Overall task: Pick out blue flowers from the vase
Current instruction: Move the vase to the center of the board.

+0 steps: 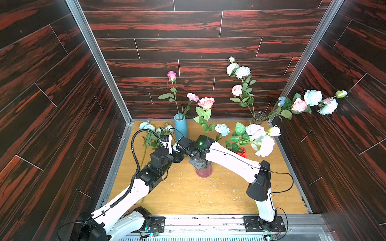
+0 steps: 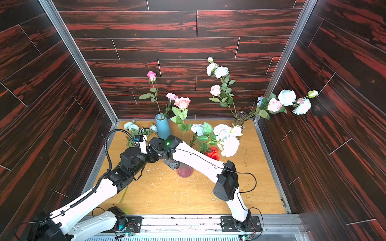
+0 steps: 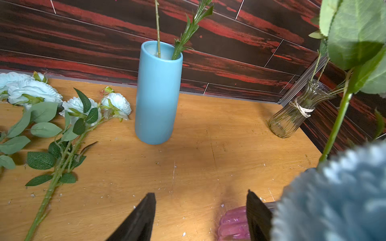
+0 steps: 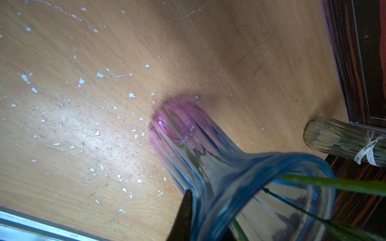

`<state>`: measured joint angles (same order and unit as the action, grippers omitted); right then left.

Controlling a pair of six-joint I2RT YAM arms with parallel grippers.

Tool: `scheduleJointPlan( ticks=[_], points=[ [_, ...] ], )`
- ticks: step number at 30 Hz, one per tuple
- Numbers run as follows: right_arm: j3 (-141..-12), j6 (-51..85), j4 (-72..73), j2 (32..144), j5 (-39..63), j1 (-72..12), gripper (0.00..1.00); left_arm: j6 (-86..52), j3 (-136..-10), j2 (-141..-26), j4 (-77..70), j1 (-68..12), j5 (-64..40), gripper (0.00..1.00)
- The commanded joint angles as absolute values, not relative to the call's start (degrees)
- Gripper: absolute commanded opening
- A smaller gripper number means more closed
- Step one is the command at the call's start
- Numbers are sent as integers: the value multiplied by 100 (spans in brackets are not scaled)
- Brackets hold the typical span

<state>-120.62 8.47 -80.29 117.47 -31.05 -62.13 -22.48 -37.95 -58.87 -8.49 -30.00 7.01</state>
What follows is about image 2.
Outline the teal ceramic vase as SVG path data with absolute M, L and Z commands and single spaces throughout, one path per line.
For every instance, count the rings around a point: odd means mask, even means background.
M 155 117 L 155 120 L 159 137 L 164 140 L 167 139 L 172 134 L 172 132 L 166 115 L 163 113 L 159 113 Z

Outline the small blue flower sprig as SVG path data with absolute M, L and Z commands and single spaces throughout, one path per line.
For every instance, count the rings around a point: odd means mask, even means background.
M 123 126 L 124 130 L 126 130 L 132 137 L 138 136 L 138 135 L 146 135 L 147 137 L 152 134 L 158 135 L 158 129 L 154 123 L 150 123 L 149 127 L 140 127 L 134 120 L 128 121 Z M 134 141 L 131 139 L 131 137 L 127 136 L 127 144 L 126 146 L 129 147 L 135 147 Z M 120 200 L 120 203 L 123 202 L 125 199 L 125 195 L 127 193 L 127 188 L 124 191 L 124 194 Z

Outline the blue pink glass vase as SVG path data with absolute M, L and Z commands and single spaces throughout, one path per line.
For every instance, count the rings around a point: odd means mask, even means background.
M 193 174 L 194 168 L 185 163 L 180 163 L 180 166 L 176 169 L 176 172 L 179 177 L 188 178 Z

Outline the blue carnation flower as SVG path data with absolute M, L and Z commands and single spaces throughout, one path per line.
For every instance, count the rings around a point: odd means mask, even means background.
M 194 124 L 191 127 L 191 131 L 194 133 L 192 140 L 190 142 L 190 146 L 193 147 L 195 145 L 195 141 L 198 139 L 198 137 L 202 136 L 204 134 L 204 129 L 202 124 Z

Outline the pink carnation flower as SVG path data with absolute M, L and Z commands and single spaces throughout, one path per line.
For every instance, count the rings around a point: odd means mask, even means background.
M 164 114 L 164 118 L 167 118 L 168 117 L 168 114 L 171 110 L 171 107 L 172 105 L 175 103 L 175 101 L 179 98 L 177 95 L 173 94 L 173 93 L 168 93 L 166 95 L 166 97 L 168 98 L 169 100 L 169 103 L 166 105 L 166 108 L 165 108 L 165 114 Z

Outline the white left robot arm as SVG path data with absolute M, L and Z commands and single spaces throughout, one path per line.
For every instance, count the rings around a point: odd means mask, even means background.
M 121 154 L 114 170 L 104 174 L 97 185 L 73 202 L 53 211 L 40 213 L 33 219 L 27 239 L 29 241 L 84 241 L 104 231 L 133 232 L 136 222 L 130 222 L 117 207 L 84 221 L 83 218 L 101 203 L 125 189 L 138 172 L 142 172 L 149 155 L 136 148 Z

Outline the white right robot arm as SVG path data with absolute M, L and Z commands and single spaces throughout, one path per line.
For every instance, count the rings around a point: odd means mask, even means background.
M 233 162 L 216 161 L 173 135 L 165 140 L 153 138 L 149 143 L 149 150 L 156 153 L 160 159 L 186 164 L 207 176 L 215 183 L 213 194 L 227 203 L 232 218 L 241 225 L 248 225 L 251 211 L 246 208 L 240 196 L 239 172 Z

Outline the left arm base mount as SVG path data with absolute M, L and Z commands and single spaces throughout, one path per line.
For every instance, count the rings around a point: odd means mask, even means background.
M 142 216 L 127 215 L 116 206 L 109 208 L 108 211 L 112 212 L 116 218 L 113 228 L 109 230 L 110 232 L 133 234 L 141 231 Z

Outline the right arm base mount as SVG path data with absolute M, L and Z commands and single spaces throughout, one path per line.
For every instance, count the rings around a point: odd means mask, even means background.
M 221 216 L 220 226 L 222 232 L 261 232 L 262 226 L 258 216 L 248 216 L 245 221 L 241 222 L 232 216 Z

